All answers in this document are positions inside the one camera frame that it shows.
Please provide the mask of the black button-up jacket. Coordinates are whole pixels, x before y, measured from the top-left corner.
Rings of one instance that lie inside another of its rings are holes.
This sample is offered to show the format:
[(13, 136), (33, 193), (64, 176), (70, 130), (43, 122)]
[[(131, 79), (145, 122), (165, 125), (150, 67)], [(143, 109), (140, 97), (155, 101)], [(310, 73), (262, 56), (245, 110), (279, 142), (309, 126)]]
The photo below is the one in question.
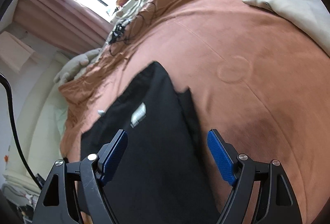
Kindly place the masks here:
[(98, 152), (120, 129), (128, 145), (104, 187), (119, 223), (217, 222), (191, 92), (177, 93), (160, 63), (137, 74), (82, 135), (81, 157)]

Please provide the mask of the cream padded headboard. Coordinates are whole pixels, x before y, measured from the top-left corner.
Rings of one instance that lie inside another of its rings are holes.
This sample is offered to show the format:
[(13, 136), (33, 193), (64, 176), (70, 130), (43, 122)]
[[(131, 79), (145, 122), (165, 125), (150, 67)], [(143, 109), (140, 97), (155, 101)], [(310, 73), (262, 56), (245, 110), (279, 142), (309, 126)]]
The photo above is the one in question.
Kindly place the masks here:
[[(66, 105), (66, 100), (53, 82), (56, 74), (68, 62), (62, 53), (41, 63), (29, 60), (19, 73), (1, 64), (13, 93), (13, 106), (18, 139), (26, 161), (34, 175), (48, 176), (53, 163), (61, 158), (61, 137), (56, 127), (54, 107)], [(2, 179), (38, 192), (38, 187), (26, 171), (17, 152), (9, 123), (5, 90), (1, 89), (1, 156)]]

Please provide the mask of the light green pillow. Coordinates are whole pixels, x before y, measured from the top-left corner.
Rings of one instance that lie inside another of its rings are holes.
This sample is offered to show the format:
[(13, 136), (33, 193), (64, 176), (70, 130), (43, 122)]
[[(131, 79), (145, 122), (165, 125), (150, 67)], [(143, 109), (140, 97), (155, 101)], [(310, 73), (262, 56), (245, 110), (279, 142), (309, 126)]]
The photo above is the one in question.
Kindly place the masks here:
[(59, 131), (60, 137), (62, 138), (66, 130), (65, 123), (68, 117), (68, 105), (66, 104), (63, 106), (55, 106), (54, 116), (55, 116), (56, 127)]

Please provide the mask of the orange-brown duvet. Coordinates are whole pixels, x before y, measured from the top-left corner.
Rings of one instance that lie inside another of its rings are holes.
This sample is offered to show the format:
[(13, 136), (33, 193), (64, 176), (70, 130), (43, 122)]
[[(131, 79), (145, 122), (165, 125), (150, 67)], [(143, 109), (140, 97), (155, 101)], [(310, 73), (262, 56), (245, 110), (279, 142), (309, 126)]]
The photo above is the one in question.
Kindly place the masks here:
[(191, 89), (203, 132), (254, 160), (278, 159), (304, 223), (329, 201), (329, 56), (304, 32), (242, 0), (150, 0), (121, 39), (80, 78), (62, 85), (69, 105), (61, 154), (80, 156), (82, 133), (150, 62), (174, 88)]

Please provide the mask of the beige plush toy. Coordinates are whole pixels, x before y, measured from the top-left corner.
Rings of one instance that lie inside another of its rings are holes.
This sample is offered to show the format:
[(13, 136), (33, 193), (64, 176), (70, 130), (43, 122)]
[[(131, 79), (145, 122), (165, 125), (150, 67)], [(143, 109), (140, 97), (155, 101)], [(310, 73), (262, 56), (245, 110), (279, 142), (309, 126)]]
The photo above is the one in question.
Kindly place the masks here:
[(81, 70), (86, 68), (101, 51), (101, 48), (90, 50), (86, 53), (73, 57), (67, 62), (54, 77), (54, 83), (63, 85), (73, 80)]

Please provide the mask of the cream hanging cloth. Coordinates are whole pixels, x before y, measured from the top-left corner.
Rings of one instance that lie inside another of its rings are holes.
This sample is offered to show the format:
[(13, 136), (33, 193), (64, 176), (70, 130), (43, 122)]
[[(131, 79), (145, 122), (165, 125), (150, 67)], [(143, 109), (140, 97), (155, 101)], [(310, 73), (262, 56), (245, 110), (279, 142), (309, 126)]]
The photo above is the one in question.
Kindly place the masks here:
[(14, 72), (19, 73), (34, 50), (7, 31), (0, 35), (0, 57)]

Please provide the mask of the left pink curtain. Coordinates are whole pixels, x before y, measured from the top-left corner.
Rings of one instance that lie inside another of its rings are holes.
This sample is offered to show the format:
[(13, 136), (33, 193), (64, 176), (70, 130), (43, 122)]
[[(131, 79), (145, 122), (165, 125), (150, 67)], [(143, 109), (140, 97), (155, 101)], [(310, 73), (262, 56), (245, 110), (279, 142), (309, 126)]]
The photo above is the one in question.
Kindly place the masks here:
[(112, 24), (75, 0), (18, 0), (13, 21), (72, 54), (102, 47)]

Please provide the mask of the cream folded pillowcase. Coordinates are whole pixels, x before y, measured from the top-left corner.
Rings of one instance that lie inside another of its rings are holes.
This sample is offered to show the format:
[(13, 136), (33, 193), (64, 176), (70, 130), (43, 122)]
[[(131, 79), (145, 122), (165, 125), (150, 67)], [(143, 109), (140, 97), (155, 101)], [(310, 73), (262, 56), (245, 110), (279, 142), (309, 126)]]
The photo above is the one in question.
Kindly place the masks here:
[(329, 11), (321, 0), (242, 0), (290, 21), (329, 54)]

